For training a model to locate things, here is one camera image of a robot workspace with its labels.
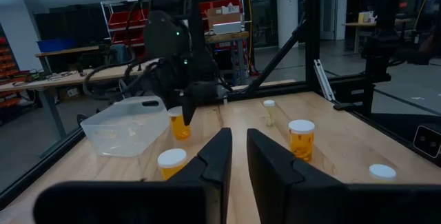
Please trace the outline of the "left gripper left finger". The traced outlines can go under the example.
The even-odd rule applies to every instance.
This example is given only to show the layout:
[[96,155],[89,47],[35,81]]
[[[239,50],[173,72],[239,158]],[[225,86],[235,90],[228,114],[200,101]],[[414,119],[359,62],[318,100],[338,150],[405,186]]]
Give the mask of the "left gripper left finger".
[[225,224],[232,131],[222,128],[166,181],[67,181],[44,190],[35,224]]

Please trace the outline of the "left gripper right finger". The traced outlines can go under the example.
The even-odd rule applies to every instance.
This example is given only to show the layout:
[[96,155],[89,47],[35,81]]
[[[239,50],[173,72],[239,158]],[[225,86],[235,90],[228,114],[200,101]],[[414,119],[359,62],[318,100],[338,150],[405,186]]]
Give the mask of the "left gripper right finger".
[[247,131],[262,224],[441,224],[441,185],[346,184]]

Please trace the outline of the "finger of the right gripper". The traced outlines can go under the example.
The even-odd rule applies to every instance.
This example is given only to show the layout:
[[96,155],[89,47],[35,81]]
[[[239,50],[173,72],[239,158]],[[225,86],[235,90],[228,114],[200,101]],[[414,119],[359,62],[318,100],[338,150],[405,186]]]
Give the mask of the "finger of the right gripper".
[[169,91],[165,93],[164,104],[167,109],[181,106],[181,96],[179,91]]
[[184,124],[189,125],[199,105],[198,97],[193,93],[184,94],[181,97],[181,105],[183,110]]

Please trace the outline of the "orange pill bottle white cap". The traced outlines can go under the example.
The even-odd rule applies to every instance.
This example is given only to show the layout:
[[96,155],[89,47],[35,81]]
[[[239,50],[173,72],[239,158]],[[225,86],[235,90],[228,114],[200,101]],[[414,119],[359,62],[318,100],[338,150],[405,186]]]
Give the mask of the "orange pill bottle white cap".
[[290,150],[297,157],[306,162],[312,160],[314,150],[315,124],[308,120],[294,120],[289,122]]
[[166,150],[157,158],[164,180],[168,180],[186,166],[187,152],[180,148]]
[[167,111],[171,127],[176,140],[186,140],[191,136],[190,126],[185,125],[183,118],[183,109],[181,106],[176,106]]

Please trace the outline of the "tall clear pill bottle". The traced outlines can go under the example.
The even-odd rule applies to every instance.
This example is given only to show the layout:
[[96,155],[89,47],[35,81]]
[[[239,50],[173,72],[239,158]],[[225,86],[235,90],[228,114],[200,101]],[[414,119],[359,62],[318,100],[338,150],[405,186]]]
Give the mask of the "tall clear pill bottle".
[[264,100],[263,105],[267,111],[267,126],[273,126],[275,122],[274,113],[276,109],[276,102],[274,100]]

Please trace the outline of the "clear plastic bin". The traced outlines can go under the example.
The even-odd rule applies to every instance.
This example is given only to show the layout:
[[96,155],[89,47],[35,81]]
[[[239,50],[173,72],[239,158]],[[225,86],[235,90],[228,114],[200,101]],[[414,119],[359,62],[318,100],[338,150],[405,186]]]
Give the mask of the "clear plastic bin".
[[132,157],[146,150],[170,125],[157,96],[134,96],[116,102],[81,122],[100,156]]

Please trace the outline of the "wide clear pill bottle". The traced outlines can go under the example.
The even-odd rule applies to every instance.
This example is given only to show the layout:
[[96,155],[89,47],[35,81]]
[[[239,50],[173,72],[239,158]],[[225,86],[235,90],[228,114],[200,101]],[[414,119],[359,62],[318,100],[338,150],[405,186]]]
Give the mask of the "wide clear pill bottle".
[[397,179],[396,171],[392,167],[383,164],[370,165],[369,173],[375,183],[392,183]]

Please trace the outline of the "blue storage bin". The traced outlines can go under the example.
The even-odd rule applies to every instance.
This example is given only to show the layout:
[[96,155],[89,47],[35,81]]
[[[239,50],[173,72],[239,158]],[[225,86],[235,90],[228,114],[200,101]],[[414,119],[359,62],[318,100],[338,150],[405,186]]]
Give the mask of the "blue storage bin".
[[48,39],[37,41],[41,53],[58,52],[76,47],[75,39]]

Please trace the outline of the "small wooden table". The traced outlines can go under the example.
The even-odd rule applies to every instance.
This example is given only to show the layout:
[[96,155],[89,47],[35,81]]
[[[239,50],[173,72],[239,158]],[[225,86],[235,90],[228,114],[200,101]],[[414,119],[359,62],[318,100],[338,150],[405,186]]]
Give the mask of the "small wooden table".
[[207,43],[229,43],[232,68],[219,70],[219,72],[222,77],[230,74],[232,76],[230,82],[235,86],[246,84],[248,59],[243,44],[248,37],[249,33],[247,31],[205,36]]

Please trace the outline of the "white box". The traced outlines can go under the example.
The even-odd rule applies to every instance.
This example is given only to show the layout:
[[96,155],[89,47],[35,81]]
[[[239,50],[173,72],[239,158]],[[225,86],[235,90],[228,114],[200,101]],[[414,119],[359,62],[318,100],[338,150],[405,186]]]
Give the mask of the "white box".
[[240,32],[242,30],[242,23],[240,21],[229,23],[218,23],[213,25],[213,33],[215,35],[229,34]]

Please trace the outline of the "white shelf with red bins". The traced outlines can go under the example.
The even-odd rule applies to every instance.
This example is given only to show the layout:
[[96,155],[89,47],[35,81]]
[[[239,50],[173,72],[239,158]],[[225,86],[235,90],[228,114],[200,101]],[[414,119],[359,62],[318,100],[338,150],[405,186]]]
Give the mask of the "white shelf with red bins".
[[[219,8],[221,6],[228,6],[232,4],[233,6],[240,6],[240,11],[242,12],[242,19],[245,17],[245,11],[243,10],[245,0],[213,0],[207,1],[202,0],[199,3],[199,9],[201,11],[201,18],[203,22],[203,28],[206,35],[213,35],[213,30],[210,30],[208,26],[208,18],[205,11],[210,8]],[[131,30],[140,31],[141,28],[145,26],[147,21],[148,9],[145,4],[141,4],[139,10],[135,10],[133,14],[128,11],[115,12],[113,10],[116,6],[128,5],[130,2],[127,0],[114,0],[114,1],[104,1],[101,3],[101,9],[103,12],[104,19],[107,21],[107,31],[110,36],[111,43],[113,44],[126,44],[125,34],[123,33],[126,28]],[[245,26],[242,25],[242,31],[246,31]],[[216,47],[221,50],[226,50],[230,48],[229,43],[215,43]]]

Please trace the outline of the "long wooden workbench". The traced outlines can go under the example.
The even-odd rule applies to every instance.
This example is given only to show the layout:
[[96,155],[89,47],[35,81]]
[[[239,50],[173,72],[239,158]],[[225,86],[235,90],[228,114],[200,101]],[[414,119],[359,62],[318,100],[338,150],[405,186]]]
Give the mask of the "long wooden workbench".
[[[120,79],[123,77],[125,65],[108,68],[95,74],[88,72],[82,77],[79,73],[70,74],[66,77],[57,78],[55,80],[43,80],[28,83],[24,86],[13,86],[11,84],[0,86],[0,92],[10,90],[37,90],[43,104],[43,109],[48,115],[47,121],[53,125],[55,134],[62,141],[66,137],[65,128],[61,122],[57,107],[49,95],[48,88],[55,88],[67,85],[79,85],[86,79],[90,83],[97,81],[107,81],[110,79]],[[165,106],[157,96],[134,96],[123,99],[122,101],[113,103],[109,110],[104,110],[91,117],[86,121],[80,122],[80,127],[85,128],[86,136],[92,139],[92,147],[103,156],[122,156],[129,157],[134,155],[132,148],[136,147],[137,142],[129,142],[119,145],[116,141],[110,140],[110,144],[106,145],[107,139],[101,134],[101,130],[128,131],[129,138],[137,138],[141,134],[141,128],[146,126],[143,117],[158,117],[159,125],[163,128],[167,127],[165,117]]]

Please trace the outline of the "white door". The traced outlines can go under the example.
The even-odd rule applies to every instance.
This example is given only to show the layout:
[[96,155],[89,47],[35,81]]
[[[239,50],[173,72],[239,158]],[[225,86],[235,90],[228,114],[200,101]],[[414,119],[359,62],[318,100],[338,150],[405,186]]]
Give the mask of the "white door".
[[320,39],[336,40],[337,0],[320,0]]

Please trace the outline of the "black equipment stand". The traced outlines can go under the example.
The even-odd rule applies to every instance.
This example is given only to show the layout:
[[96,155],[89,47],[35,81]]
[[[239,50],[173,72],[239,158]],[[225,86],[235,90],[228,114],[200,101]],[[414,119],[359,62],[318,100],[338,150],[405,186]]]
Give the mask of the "black equipment stand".
[[350,110],[364,116],[371,114],[375,83],[390,81],[387,73],[390,59],[399,45],[395,30],[399,0],[373,0],[373,11],[377,15],[371,35],[367,37],[362,54],[365,56],[365,71],[357,76],[345,77],[337,86],[338,104],[335,110]]

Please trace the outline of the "stack of red bins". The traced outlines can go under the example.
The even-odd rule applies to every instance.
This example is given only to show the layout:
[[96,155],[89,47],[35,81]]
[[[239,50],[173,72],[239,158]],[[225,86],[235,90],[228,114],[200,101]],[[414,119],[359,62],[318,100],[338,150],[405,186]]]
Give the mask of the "stack of red bins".
[[[19,69],[8,40],[0,34],[0,86],[21,85],[30,79],[30,72]],[[34,96],[29,96],[27,90],[0,91],[0,112],[15,111],[18,107],[33,103]]]

